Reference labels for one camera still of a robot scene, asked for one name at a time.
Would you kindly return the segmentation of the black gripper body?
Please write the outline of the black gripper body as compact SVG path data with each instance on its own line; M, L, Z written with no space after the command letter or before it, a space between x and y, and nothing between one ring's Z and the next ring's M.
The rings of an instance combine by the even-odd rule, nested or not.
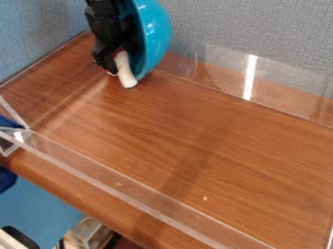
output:
M92 56L100 60L114 53L126 43L126 27L122 14L125 0L84 0L84 16L95 36Z

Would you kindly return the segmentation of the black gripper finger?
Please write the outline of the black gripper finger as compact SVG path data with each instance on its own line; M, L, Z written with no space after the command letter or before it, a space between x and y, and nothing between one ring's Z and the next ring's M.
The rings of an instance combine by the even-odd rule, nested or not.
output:
M118 67L113 56L109 53L92 54L95 63L113 75L118 74Z
M139 65L139 45L137 42L126 45L131 69L135 70Z

